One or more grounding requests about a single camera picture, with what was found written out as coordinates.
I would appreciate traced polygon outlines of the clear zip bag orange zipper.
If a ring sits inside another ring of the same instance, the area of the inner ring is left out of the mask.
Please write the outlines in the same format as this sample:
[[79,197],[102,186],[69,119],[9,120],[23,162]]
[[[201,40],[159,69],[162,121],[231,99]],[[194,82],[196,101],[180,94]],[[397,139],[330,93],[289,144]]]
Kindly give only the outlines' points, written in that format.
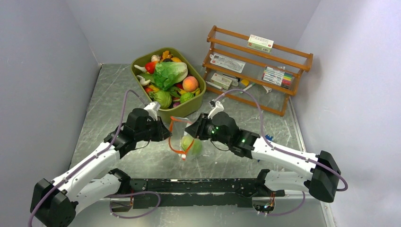
[[170,120],[169,148],[178,154],[181,160],[193,160],[200,157],[203,153],[202,142],[185,131],[186,127],[192,124],[192,121],[188,118],[174,116],[171,116]]

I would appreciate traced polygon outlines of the round green cabbage toy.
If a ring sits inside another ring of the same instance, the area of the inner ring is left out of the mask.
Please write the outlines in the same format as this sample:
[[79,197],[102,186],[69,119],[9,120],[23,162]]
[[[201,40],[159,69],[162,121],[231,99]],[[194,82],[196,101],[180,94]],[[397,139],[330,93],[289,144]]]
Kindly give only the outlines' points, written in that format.
[[203,152],[203,145],[199,139],[194,139],[190,135],[184,135],[181,139],[181,148],[185,151],[188,158],[198,157]]

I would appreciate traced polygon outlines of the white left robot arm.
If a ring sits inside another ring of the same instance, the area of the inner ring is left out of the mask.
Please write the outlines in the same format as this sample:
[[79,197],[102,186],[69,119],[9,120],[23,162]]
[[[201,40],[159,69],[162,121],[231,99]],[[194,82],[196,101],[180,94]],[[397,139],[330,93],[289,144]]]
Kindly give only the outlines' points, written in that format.
[[51,181],[40,180],[34,186],[28,225],[37,218],[47,227],[67,227],[83,209],[99,199],[127,194],[131,178],[125,172],[112,169],[101,179],[95,177],[134,151],[138,142],[160,142],[170,137],[158,109],[157,102],[133,109],[125,123],[120,123],[73,168]]

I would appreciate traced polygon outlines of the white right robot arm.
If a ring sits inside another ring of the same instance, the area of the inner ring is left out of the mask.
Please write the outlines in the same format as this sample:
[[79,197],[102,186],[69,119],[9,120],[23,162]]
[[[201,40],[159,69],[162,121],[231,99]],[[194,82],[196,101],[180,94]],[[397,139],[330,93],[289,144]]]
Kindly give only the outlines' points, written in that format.
[[333,202],[339,191],[341,171],[327,151],[308,153],[270,142],[258,133],[240,129],[225,112],[212,118],[202,113],[185,132],[196,139],[220,142],[239,157],[269,161],[286,169],[284,173],[261,171],[263,189],[307,192],[327,203]]

